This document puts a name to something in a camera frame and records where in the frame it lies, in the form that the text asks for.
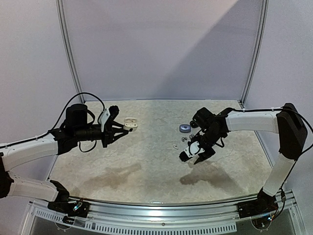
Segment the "white earbud charging case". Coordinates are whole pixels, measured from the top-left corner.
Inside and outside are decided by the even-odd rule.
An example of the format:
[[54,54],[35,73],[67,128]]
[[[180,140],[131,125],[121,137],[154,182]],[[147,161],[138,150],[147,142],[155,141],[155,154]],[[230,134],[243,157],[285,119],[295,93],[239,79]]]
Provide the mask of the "white earbud charging case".
[[137,119],[134,117],[127,117],[124,119],[123,129],[129,132],[134,132],[138,128]]

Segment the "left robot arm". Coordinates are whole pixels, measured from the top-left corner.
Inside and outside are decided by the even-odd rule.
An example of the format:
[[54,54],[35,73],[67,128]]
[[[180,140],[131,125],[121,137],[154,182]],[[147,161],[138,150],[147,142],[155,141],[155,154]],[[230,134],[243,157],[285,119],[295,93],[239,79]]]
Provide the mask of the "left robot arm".
[[83,141],[101,141],[106,148],[119,138],[135,131],[134,120],[124,124],[115,122],[119,114],[117,106],[105,108],[97,123],[88,122],[88,116],[95,115],[85,104],[73,104],[66,109],[66,118],[61,126],[47,135],[11,143],[0,148],[0,196],[22,196],[53,202],[61,212],[69,212],[73,203],[69,192],[57,181],[40,181],[23,178],[11,170],[48,156],[59,156],[76,148]]

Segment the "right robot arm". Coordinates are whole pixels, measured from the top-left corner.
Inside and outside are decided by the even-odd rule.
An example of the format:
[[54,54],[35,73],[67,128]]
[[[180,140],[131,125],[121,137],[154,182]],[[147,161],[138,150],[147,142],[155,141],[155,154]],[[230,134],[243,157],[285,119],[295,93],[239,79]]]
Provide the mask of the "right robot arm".
[[196,164],[213,156],[213,146],[230,132],[259,131],[279,136],[278,160],[260,190],[264,195],[253,202],[256,213],[264,213],[271,207],[270,197],[284,184],[293,165],[304,153],[308,136],[304,119],[291,103],[280,108],[261,110],[226,108],[218,114],[202,107],[194,114],[190,124],[192,128],[200,128],[200,131],[188,142],[180,158],[186,157],[189,160],[197,156]]

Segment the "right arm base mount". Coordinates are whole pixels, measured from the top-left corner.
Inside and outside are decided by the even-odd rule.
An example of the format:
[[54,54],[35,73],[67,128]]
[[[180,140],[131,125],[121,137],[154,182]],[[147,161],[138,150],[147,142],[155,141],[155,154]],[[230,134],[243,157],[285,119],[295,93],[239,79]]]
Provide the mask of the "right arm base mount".
[[245,202],[239,202],[236,204],[237,212],[240,218],[253,217],[257,215],[262,215],[274,211],[274,215],[271,216],[270,220],[275,219],[281,214],[285,207],[286,196],[283,189],[281,191],[281,199],[283,205],[281,210],[279,210],[278,202],[276,196],[270,196],[264,192],[263,188],[257,194],[256,199],[249,200]]

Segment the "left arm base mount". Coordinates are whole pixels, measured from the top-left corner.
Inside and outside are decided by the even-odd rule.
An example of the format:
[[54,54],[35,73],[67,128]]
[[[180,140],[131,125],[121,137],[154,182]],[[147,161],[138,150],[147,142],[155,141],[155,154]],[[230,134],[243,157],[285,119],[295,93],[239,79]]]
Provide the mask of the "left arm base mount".
[[82,198],[79,200],[70,200],[68,190],[59,182],[50,180],[57,190],[56,199],[48,203],[47,208],[66,214],[67,217],[87,218],[90,203],[85,202]]

